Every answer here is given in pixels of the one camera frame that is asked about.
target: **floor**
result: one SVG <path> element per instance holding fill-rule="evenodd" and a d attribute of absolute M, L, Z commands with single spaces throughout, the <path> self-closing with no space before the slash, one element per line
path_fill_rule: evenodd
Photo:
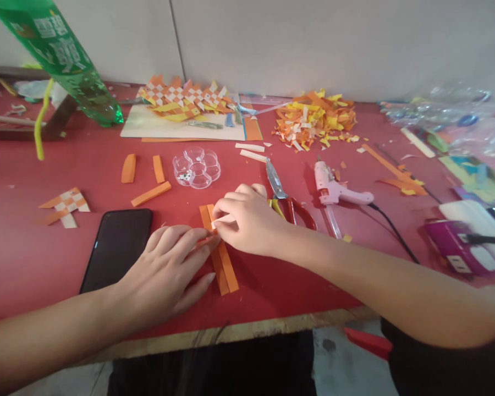
<path fill-rule="evenodd" d="M 379 321 L 350 323 L 349 327 L 381 335 Z M 396 396 L 388 365 L 348 342 L 342 328 L 313 332 L 313 377 L 318 396 Z M 14 396 L 104 396 L 112 364 L 69 368 L 13 393 Z"/>

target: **scissors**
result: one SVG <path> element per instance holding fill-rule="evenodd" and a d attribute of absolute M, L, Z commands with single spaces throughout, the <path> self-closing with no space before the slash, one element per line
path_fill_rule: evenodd
<path fill-rule="evenodd" d="M 286 194 L 282 189 L 279 175 L 277 174 L 277 171 L 269 158 L 266 161 L 266 172 L 268 173 L 268 180 L 274 193 L 273 199 L 268 200 L 268 203 L 273 210 L 275 210 L 282 218 L 286 219 L 282 213 L 281 207 L 279 206 L 279 200 L 286 200 L 286 203 L 288 204 L 288 213 L 290 214 L 289 222 L 297 225 L 297 221 L 295 220 L 295 213 L 297 212 L 297 214 L 304 220 L 306 227 L 317 231 L 317 224 L 309 211 L 306 210 L 295 198 Z"/>

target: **green plastic bottle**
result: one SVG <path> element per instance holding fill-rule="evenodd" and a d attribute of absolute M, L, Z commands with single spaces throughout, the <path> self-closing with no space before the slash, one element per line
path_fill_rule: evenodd
<path fill-rule="evenodd" d="M 123 122 L 121 106 L 52 0 L 0 0 L 0 19 L 88 117 L 103 127 Z"/>

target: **white wall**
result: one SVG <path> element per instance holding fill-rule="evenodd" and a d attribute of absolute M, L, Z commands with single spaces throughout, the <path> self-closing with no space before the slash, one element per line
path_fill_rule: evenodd
<path fill-rule="evenodd" d="M 187 78 L 362 101 L 461 77 L 495 92 L 495 0 L 173 0 Z"/>
<path fill-rule="evenodd" d="M 147 82 L 183 75 L 168 0 L 54 0 L 101 75 Z M 0 21 L 0 65 L 32 58 Z"/>
<path fill-rule="evenodd" d="M 168 0 L 55 0 L 103 76 L 182 75 Z M 495 0 L 172 0 L 185 75 L 376 101 L 461 78 L 495 97 Z M 29 55 L 0 23 L 0 64 Z"/>

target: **black smartphone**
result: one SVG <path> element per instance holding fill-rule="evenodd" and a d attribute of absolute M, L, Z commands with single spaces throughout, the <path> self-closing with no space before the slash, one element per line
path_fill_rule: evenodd
<path fill-rule="evenodd" d="M 143 253 L 151 224 L 150 209 L 106 212 L 95 237 L 80 293 L 120 281 Z"/>

